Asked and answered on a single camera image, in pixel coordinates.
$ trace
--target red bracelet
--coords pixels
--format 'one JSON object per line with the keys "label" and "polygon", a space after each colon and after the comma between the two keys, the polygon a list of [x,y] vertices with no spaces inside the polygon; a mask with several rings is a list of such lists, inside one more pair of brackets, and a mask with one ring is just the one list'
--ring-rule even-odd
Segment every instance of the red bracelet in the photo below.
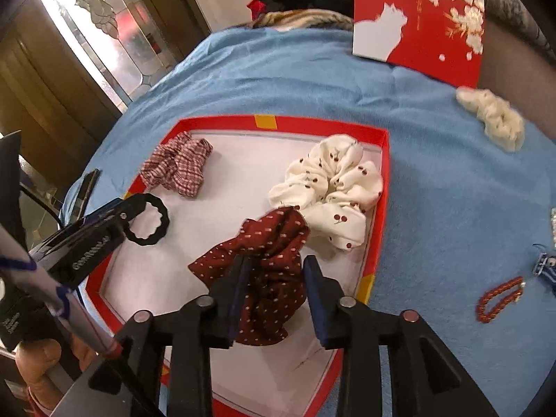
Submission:
{"label": "red bracelet", "polygon": [[[490,312],[485,313],[486,305],[488,302],[498,296],[499,294],[509,290],[512,287],[519,286],[519,288],[507,296],[504,296],[493,308]],[[523,289],[525,288],[525,281],[521,276],[518,276],[507,283],[503,283],[496,288],[486,292],[479,302],[477,303],[476,313],[477,313],[477,320],[481,323],[489,323],[494,320],[497,315],[504,309],[508,304],[511,302],[519,301],[521,295],[523,294]]]}

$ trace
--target yellow tape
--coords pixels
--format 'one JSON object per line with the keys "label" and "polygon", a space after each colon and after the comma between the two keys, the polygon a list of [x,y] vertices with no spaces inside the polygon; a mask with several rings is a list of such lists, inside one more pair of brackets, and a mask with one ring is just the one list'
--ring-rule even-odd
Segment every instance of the yellow tape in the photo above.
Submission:
{"label": "yellow tape", "polygon": [[276,118],[272,114],[255,114],[255,124],[258,128],[276,130]]}
{"label": "yellow tape", "polygon": [[364,276],[361,278],[361,282],[359,284],[359,288],[357,289],[357,300],[362,302],[363,304],[367,304],[369,302],[369,298],[371,298],[371,290],[373,289],[373,283],[375,282],[375,275],[369,274],[368,276]]}

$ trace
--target cream fluffy scrunchie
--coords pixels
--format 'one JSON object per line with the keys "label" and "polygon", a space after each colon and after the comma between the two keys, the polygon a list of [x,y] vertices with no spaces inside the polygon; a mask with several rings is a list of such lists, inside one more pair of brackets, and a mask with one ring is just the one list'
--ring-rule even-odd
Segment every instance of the cream fluffy scrunchie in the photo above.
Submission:
{"label": "cream fluffy scrunchie", "polygon": [[372,161],[360,163],[363,147],[348,135],[333,135],[309,155],[293,161],[285,182],[269,192],[273,207],[294,206],[312,233],[326,235],[337,248],[350,250],[365,242],[365,212],[383,190]]}
{"label": "cream fluffy scrunchie", "polygon": [[525,139],[525,124],[508,101],[495,96],[488,89],[471,89],[464,86],[455,91],[457,101],[475,113],[485,124],[487,135],[497,146],[509,152],[521,149]]}

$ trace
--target black ring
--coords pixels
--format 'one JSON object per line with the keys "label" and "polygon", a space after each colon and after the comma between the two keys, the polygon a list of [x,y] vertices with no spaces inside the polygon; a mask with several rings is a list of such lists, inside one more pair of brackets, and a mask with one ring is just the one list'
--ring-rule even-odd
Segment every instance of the black ring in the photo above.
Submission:
{"label": "black ring", "polygon": [[151,204],[160,213],[160,225],[156,228],[155,233],[149,235],[147,238],[138,238],[131,230],[129,224],[123,227],[123,233],[129,241],[139,246],[151,246],[159,242],[159,240],[166,235],[168,226],[170,225],[170,218],[168,218],[168,209],[163,204],[162,200],[150,193],[145,193],[145,200]]}

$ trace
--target black cable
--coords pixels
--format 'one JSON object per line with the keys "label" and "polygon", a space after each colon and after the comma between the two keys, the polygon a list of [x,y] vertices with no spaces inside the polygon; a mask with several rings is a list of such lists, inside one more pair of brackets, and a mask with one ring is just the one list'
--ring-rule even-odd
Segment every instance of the black cable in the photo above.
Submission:
{"label": "black cable", "polygon": [[38,203],[43,209],[45,209],[48,212],[50,216],[52,216],[56,220],[56,222],[60,226],[60,229],[64,228],[63,222],[60,220],[60,218],[58,218],[58,215],[54,212],[54,210],[52,210],[48,205],[46,205],[45,202],[43,202],[41,199],[35,196],[31,191],[29,191],[25,185],[19,184],[19,187],[21,188],[21,191],[23,191],[27,196],[29,196],[36,203]]}

